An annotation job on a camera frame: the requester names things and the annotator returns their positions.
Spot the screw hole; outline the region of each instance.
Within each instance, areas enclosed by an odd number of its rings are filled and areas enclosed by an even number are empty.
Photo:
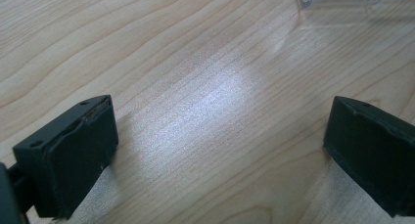
[[[29,146],[30,146],[31,148],[35,148],[35,147],[37,147],[37,146],[42,145],[42,143],[43,143],[43,141],[42,141],[42,140],[37,140],[36,142],[31,143]]]

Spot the table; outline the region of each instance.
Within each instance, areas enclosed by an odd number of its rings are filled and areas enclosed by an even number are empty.
[[[414,2],[0,0],[1,161],[111,94],[114,161],[59,223],[413,223],[322,145],[336,95],[415,123]]]

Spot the black object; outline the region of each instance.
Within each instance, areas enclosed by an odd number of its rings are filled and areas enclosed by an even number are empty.
[[[369,104],[335,97],[324,146],[390,216],[415,215],[415,127]]]
[[[8,176],[0,164],[0,209],[10,214],[1,215],[0,223],[24,223],[33,205],[40,217],[70,218],[110,164],[117,144],[109,95],[81,102],[52,120],[13,147],[17,163]]]

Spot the wooden table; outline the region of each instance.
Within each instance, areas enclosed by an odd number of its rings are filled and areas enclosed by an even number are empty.
[[[414,0],[0,0],[0,21],[7,166],[72,105],[114,98],[114,162],[68,223],[415,221],[322,149],[336,95],[415,123]]]

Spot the light wood tabletop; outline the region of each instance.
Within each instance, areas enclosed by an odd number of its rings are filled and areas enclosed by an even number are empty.
[[[111,94],[119,145],[68,221],[414,223],[323,150],[334,96],[415,123],[415,0],[0,0],[0,158]]]

